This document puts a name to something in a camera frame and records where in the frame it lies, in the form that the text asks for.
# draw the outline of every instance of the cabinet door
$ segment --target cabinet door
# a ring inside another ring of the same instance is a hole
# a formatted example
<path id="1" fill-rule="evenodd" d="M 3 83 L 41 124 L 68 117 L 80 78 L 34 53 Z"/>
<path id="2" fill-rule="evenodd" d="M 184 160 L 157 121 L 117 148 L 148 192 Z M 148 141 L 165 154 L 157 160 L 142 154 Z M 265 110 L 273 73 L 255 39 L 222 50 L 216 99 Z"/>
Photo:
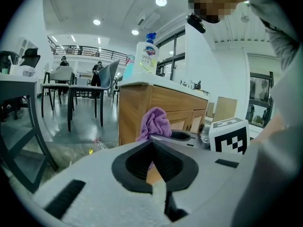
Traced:
<path id="1" fill-rule="evenodd" d="M 188 130 L 193 116 L 193 111 L 167 112 L 167 119 L 172 130 Z"/>
<path id="2" fill-rule="evenodd" d="M 191 133 L 197 134 L 200 125 L 203 123 L 206 110 L 194 110 L 193 116 L 191 119 L 189 131 Z"/>

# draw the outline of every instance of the floor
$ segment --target floor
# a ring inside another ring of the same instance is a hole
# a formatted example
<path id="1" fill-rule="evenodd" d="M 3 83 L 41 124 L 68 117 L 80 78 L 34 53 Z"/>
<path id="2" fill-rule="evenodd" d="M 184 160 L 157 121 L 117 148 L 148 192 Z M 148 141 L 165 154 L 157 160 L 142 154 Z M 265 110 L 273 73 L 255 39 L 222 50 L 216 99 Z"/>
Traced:
<path id="1" fill-rule="evenodd" d="M 36 99 L 37 117 L 43 138 L 59 166 L 59 171 L 75 163 L 82 157 L 88 155 L 91 151 L 96 152 L 104 148 L 113 148 L 118 146 L 118 121 L 116 98 L 112 105 L 112 97 L 104 94 L 103 100 L 103 127 L 100 126 L 100 100 L 97 100 L 97 118 L 94 113 L 94 100 L 78 97 L 78 104 L 73 112 L 71 122 L 71 132 L 67 126 L 67 96 L 62 96 L 62 104 L 59 97 L 55 97 L 54 111 L 51 109 L 49 97 L 44 99 L 44 118 L 41 116 L 41 98 Z M 22 108 L 18 111 L 18 119 L 14 119 L 14 114 L 10 113 L 5 123 L 13 128 L 31 127 L 28 109 Z M 39 145 L 35 138 L 30 140 L 25 150 L 41 153 Z M 44 182 L 52 178 L 58 172 L 54 172 L 48 167 L 41 180 Z M 11 182 L 20 188 L 20 183 L 11 175 Z"/>

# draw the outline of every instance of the white table top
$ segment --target white table top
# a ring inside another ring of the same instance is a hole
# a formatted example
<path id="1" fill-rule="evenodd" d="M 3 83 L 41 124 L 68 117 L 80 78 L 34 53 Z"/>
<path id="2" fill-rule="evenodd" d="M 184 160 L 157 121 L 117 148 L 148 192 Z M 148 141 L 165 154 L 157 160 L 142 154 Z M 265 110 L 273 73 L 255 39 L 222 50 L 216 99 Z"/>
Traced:
<path id="1" fill-rule="evenodd" d="M 36 77 L 21 77 L 21 76 L 14 76 L 9 74 L 1 74 L 0 73 L 0 81 L 15 81 L 15 82 L 37 82 Z"/>
<path id="2" fill-rule="evenodd" d="M 138 74 L 118 82 L 119 87 L 141 85 L 141 84 L 149 84 L 149 85 L 164 87 L 181 93 L 186 93 L 192 96 L 196 96 L 205 100 L 209 100 L 209 97 L 207 97 L 202 91 L 192 90 L 174 81 L 148 73 Z"/>

